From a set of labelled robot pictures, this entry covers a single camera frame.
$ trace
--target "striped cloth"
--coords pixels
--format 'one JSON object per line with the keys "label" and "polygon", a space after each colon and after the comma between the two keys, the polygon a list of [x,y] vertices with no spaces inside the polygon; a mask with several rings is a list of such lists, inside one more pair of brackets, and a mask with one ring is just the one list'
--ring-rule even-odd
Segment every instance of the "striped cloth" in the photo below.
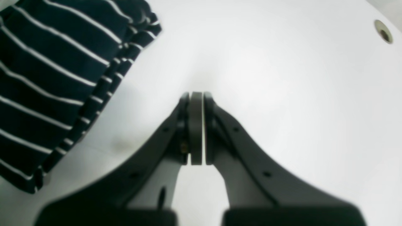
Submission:
{"label": "striped cloth", "polygon": [[161,31],[143,0],[20,0],[0,12],[0,175],[35,193]]}

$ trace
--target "striped towel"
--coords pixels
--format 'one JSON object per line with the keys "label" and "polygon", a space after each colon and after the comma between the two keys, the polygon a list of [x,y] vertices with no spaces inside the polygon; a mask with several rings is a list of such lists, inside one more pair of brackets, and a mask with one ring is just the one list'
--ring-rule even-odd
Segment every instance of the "striped towel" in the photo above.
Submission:
{"label": "striped towel", "polygon": [[20,0],[0,12],[0,175],[35,193],[161,31],[143,0]]}

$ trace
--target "white table surface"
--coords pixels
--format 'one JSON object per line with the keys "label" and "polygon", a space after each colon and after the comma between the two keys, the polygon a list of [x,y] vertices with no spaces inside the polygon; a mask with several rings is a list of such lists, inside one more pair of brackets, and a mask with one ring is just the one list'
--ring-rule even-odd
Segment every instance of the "white table surface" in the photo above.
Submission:
{"label": "white table surface", "polygon": [[[186,91],[211,91],[267,154],[369,226],[402,225],[402,35],[383,14],[365,0],[148,2],[163,33],[50,184],[30,195],[0,178],[0,225],[32,225],[47,202],[117,167]],[[181,226],[218,226],[228,207],[213,166],[182,167]]]}

